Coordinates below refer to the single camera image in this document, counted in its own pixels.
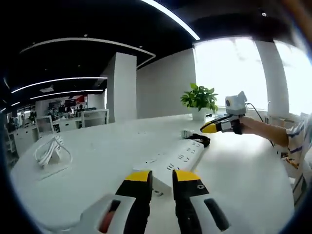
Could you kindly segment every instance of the black ceiling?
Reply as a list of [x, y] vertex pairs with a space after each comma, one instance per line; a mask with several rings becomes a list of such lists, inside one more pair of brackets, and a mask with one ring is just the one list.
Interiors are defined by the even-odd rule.
[[[203, 1], [158, 0], [172, 11], [192, 9]], [[254, 8], [233, 14], [211, 16], [207, 13], [207, 16], [187, 24], [201, 39], [252, 35], [289, 40], [290, 32], [283, 22], [274, 16], [261, 16], [261, 3], [261, 0], [254, 1]], [[7, 101], [7, 107], [17, 101], [21, 102], [20, 105], [29, 103], [29, 98], [43, 95], [39, 89], [51, 84], [11, 93], [25, 85], [58, 78], [99, 77], [116, 52], [136, 55], [138, 65], [151, 57], [123, 46], [81, 40], [47, 43], [24, 50], [34, 44], [63, 38], [104, 39], [141, 47], [156, 55], [150, 61], [153, 62], [191, 48], [195, 42], [176, 22], [140, 0], [24, 1], [8, 4], [2, 7], [1, 21], [6, 24], [0, 64], [0, 92], [1, 98]], [[54, 92], [93, 89], [95, 81], [55, 82]], [[100, 88], [105, 89], [106, 82]], [[3, 106], [5, 103], [0, 100], [0, 108]]]

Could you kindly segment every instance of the chair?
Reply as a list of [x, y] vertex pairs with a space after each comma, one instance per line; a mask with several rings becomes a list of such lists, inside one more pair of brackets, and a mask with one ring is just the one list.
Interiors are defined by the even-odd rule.
[[7, 151], [14, 153], [16, 151], [16, 147], [15, 147], [14, 138], [11, 136], [10, 136], [7, 128], [4, 126], [4, 143], [5, 143], [5, 146], [7, 148]]
[[37, 117], [36, 126], [40, 138], [49, 134], [55, 134], [51, 116]]
[[109, 110], [93, 110], [81, 112], [82, 127], [108, 124]]

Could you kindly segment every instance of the window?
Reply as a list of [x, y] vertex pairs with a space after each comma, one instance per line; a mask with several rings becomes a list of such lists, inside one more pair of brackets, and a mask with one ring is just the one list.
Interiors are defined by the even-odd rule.
[[284, 65], [288, 88], [289, 112], [300, 115], [312, 112], [312, 67], [307, 55], [298, 48], [275, 41]]
[[197, 85], [214, 88], [216, 104], [225, 106], [225, 96], [244, 91], [248, 102], [267, 110], [267, 86], [260, 54], [249, 37], [215, 39], [195, 44]]

